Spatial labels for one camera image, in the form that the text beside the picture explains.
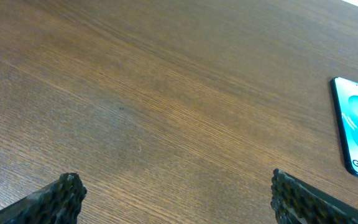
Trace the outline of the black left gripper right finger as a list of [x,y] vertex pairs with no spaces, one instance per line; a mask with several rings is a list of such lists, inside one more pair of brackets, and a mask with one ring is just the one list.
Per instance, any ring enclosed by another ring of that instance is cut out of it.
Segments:
[[358,224],[358,209],[275,169],[271,208],[277,223]]

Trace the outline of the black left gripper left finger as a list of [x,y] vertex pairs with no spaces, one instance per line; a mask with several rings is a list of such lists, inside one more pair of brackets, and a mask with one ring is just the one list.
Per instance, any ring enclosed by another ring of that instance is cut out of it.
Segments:
[[87,189],[77,173],[59,179],[0,210],[0,224],[76,224]]

